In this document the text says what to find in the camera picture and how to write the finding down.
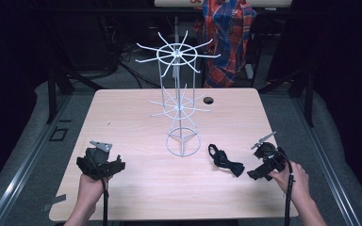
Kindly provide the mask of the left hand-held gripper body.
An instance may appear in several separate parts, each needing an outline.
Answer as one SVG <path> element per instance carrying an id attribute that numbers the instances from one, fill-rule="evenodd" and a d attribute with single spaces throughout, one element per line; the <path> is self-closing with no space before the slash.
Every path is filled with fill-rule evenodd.
<path id="1" fill-rule="evenodd" d="M 83 157 L 76 159 L 76 165 L 92 180 L 100 180 L 114 175 L 116 163 L 108 162 L 112 145 L 94 140 L 91 140 L 90 144 L 92 148 L 88 148 Z"/>

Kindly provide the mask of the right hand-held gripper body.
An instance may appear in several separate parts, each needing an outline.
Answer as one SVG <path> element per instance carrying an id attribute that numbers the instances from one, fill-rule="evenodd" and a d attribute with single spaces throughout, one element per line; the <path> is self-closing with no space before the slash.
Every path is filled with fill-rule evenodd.
<path id="1" fill-rule="evenodd" d="M 271 132 L 261 138 L 252 147 L 252 150 L 255 150 L 254 156 L 263 161 L 263 164 L 269 168 L 269 172 L 273 170 L 284 170 L 287 160 L 285 153 L 280 148 L 276 148 L 273 144 L 268 142 L 268 139 L 275 134 L 276 132 Z"/>

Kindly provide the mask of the white wire display rack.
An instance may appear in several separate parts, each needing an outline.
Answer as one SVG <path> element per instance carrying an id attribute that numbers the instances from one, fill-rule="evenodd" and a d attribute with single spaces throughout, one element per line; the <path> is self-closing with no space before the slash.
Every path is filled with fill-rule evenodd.
<path id="1" fill-rule="evenodd" d="M 210 112 L 198 106 L 206 94 L 198 94 L 196 88 L 196 74 L 199 58 L 216 58 L 198 53 L 200 47 L 209 45 L 212 40 L 197 46 L 186 44 L 188 33 L 181 42 L 167 42 L 158 34 L 164 44 L 160 47 L 148 47 L 138 43 L 143 50 L 153 51 L 156 55 L 138 63 L 155 61 L 158 65 L 161 100 L 150 100 L 151 104 L 160 105 L 161 111 L 152 114 L 152 117 L 167 117 L 172 121 L 166 134 L 165 147 L 167 150 L 180 157 L 191 156 L 199 151 L 202 139 L 196 130 L 193 115 L 197 112 Z"/>

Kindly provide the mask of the person's left hand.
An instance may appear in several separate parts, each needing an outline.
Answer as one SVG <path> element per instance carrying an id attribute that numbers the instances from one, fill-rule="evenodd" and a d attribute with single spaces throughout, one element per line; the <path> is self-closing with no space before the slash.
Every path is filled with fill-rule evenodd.
<path id="1" fill-rule="evenodd" d="M 86 174 L 80 176 L 77 204 L 91 206 L 96 204 L 107 188 L 111 176 L 95 181 Z"/>

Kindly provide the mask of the person's right hand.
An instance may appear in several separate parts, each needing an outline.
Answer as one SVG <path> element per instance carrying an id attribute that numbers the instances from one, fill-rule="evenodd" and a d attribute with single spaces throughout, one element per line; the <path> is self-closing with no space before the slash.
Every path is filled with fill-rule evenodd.
<path id="1" fill-rule="evenodd" d="M 291 200 L 297 204 L 298 202 L 305 202 L 310 199 L 309 186 L 308 186 L 308 174 L 305 172 L 303 167 L 293 161 L 290 162 L 293 174 L 293 185 L 291 191 Z M 271 171 L 269 175 L 280 188 L 287 192 L 288 190 L 288 178 L 291 173 L 289 172 L 288 166 L 281 171 Z"/>

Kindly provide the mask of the black tape square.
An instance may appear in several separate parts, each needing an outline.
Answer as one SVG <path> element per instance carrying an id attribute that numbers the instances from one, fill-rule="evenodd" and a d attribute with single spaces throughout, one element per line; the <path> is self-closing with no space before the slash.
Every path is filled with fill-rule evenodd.
<path id="1" fill-rule="evenodd" d="M 68 133 L 68 129 L 67 128 L 58 128 L 56 127 L 53 131 L 53 133 L 51 134 L 51 136 L 49 137 L 50 141 L 63 141 L 64 138 L 66 138 Z"/>

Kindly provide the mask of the grey tape strip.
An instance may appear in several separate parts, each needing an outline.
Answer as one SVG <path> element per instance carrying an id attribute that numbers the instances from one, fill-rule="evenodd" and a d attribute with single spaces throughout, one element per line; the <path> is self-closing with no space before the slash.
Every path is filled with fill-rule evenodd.
<path id="1" fill-rule="evenodd" d="M 54 204 L 59 203 L 59 202 L 64 202 L 65 200 L 66 200 L 66 195 L 65 194 L 56 196 L 49 203 L 45 203 L 41 207 L 41 210 L 42 210 L 42 212 L 49 212 Z"/>

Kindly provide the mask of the black metal stand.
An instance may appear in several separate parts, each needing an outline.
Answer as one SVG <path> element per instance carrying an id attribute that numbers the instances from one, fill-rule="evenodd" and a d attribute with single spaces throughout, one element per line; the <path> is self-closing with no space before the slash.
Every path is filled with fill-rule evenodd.
<path id="1" fill-rule="evenodd" d="M 304 94 L 304 118 L 310 127 L 313 127 L 312 109 L 314 98 L 314 73 L 310 69 L 301 68 L 282 78 L 276 79 L 265 87 L 258 90 L 259 93 L 267 93 L 287 81 L 292 84 L 288 90 L 290 98 L 299 98 Z"/>
<path id="2" fill-rule="evenodd" d="M 71 84 L 70 79 L 73 78 L 82 84 L 94 90 L 103 89 L 102 86 L 90 81 L 90 79 L 82 76 L 80 73 L 71 71 L 66 67 L 58 67 L 50 72 L 48 77 L 48 100 L 49 100 L 49 114 L 47 124 L 51 123 L 58 113 L 57 104 L 57 89 L 64 95 L 72 95 L 74 86 Z"/>

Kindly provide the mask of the red blue plaid bag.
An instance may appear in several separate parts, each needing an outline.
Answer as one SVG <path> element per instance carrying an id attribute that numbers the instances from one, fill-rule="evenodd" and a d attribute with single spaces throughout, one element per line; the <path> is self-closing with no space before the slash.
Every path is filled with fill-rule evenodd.
<path id="1" fill-rule="evenodd" d="M 205 88 L 229 88 L 246 65 L 250 30 L 256 12 L 248 0 L 204 0 L 200 30 L 206 60 Z"/>

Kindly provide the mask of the aluminium floor rail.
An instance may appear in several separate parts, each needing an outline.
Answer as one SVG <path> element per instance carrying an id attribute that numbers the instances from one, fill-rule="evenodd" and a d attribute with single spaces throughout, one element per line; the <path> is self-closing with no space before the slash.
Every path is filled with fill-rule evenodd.
<path id="1" fill-rule="evenodd" d="M 31 120 L 0 173 L 0 226 L 54 226 L 41 207 L 58 196 L 58 187 L 70 160 L 80 118 L 77 98 L 59 100 L 58 114 L 45 122 L 45 106 L 37 102 Z M 54 129 L 67 128 L 63 141 L 50 141 Z"/>
<path id="2" fill-rule="evenodd" d="M 331 165 L 331 162 L 321 144 L 321 141 L 316 133 L 314 127 L 311 127 L 304 116 L 304 104 L 301 100 L 292 100 L 295 109 L 299 113 L 300 119 L 303 121 L 304 129 L 308 133 L 311 142 L 314 146 L 314 155 L 317 162 L 320 165 L 322 174 L 331 190 L 334 200 L 337 203 L 339 212 L 347 226 L 362 226 L 353 206 L 347 196 L 345 189 L 343 188 L 340 180 L 338 179 L 336 172 Z"/>

